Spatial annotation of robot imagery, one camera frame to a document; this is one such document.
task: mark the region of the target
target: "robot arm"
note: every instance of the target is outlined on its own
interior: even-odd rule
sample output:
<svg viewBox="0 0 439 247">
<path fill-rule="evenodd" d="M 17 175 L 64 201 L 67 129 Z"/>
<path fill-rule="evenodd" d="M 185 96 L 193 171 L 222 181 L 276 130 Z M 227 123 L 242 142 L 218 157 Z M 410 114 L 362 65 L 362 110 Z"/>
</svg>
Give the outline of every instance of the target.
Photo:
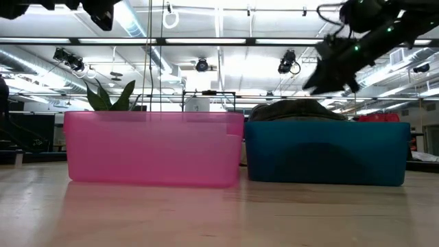
<svg viewBox="0 0 439 247">
<path fill-rule="evenodd" d="M 0 17 L 15 19 L 26 13 L 29 5 L 41 4 L 48 10 L 55 10 L 55 4 L 65 4 L 71 10 L 77 10 L 82 3 L 91 20 L 102 30 L 111 31 L 114 4 L 121 0 L 0 0 Z"/>
<path fill-rule="evenodd" d="M 399 19 L 401 10 L 405 10 Z M 328 35 L 316 47 L 321 56 L 316 71 L 304 85 L 311 94 L 343 91 L 347 84 L 356 93 L 355 74 L 365 66 L 406 43 L 414 46 L 416 38 L 439 25 L 439 3 L 434 0 L 349 0 L 340 10 L 340 19 L 352 31 L 368 32 L 363 38 Z"/>
</svg>

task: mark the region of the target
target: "red object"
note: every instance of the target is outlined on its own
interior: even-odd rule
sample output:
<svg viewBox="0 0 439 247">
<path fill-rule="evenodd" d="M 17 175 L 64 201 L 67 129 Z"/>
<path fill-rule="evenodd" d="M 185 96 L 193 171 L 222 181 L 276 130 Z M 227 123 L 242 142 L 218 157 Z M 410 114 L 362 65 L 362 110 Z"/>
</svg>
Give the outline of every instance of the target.
<svg viewBox="0 0 439 247">
<path fill-rule="evenodd" d="M 399 122 L 399 116 L 396 113 L 376 113 L 367 116 L 361 116 L 360 122 Z"/>
</svg>

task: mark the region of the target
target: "pink plastic bin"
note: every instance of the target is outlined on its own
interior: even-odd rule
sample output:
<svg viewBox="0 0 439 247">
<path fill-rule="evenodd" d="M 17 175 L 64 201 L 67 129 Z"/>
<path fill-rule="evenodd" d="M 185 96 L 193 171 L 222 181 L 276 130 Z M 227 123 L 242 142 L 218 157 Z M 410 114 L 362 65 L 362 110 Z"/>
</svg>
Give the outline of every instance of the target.
<svg viewBox="0 0 439 247">
<path fill-rule="evenodd" d="M 239 178 L 242 114 L 67 112 L 64 131 L 74 181 L 229 187 Z"/>
</svg>

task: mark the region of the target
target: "desk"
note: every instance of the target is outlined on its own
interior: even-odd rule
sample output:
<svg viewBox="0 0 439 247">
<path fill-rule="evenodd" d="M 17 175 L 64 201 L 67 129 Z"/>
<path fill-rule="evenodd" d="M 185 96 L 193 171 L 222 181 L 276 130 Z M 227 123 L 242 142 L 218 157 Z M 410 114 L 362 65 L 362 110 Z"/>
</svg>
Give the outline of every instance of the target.
<svg viewBox="0 0 439 247">
<path fill-rule="evenodd" d="M 404 187 L 230 189 L 69 182 L 65 163 L 0 169 L 0 246 L 436 246 L 439 175 Z"/>
</svg>

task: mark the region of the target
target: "green plant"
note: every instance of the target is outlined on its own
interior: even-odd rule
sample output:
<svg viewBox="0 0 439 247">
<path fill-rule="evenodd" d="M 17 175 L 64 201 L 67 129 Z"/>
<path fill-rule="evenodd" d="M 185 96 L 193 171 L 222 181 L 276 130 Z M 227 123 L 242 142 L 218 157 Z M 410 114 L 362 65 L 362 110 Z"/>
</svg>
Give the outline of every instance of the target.
<svg viewBox="0 0 439 247">
<path fill-rule="evenodd" d="M 136 103 L 141 96 L 141 95 L 137 95 L 137 98 L 134 101 L 133 105 L 130 106 L 130 96 L 136 84 L 135 80 L 128 83 L 125 86 L 121 94 L 121 97 L 114 104 L 111 104 L 110 96 L 102 87 L 101 82 L 97 79 L 95 80 L 99 84 L 99 87 L 97 88 L 97 93 L 93 92 L 88 86 L 88 84 L 84 82 L 85 85 L 87 86 L 88 102 L 91 105 L 91 107 L 93 107 L 94 110 L 120 110 L 120 111 L 134 110 L 134 107 L 136 106 Z"/>
</svg>

